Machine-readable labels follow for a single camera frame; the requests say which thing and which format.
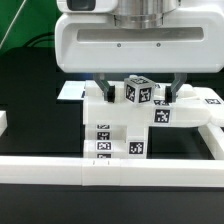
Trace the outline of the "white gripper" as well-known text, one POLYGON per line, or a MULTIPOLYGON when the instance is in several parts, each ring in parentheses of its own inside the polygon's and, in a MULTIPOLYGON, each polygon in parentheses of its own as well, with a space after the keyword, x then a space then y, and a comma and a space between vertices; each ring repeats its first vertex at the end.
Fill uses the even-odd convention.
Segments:
POLYGON ((63 71, 94 73, 107 102, 115 101, 115 87, 104 73, 175 73, 165 87, 165 102, 174 103, 186 73, 224 68, 224 12, 176 11, 148 30, 119 29, 109 15, 64 14, 55 50, 63 71))

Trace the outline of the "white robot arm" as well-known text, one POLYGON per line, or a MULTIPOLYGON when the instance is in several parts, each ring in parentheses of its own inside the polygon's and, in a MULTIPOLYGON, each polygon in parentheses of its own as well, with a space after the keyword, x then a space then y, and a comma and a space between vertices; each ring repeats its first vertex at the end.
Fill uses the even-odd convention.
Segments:
POLYGON ((224 68, 224 0, 56 0, 58 66, 67 73, 188 73, 224 68))

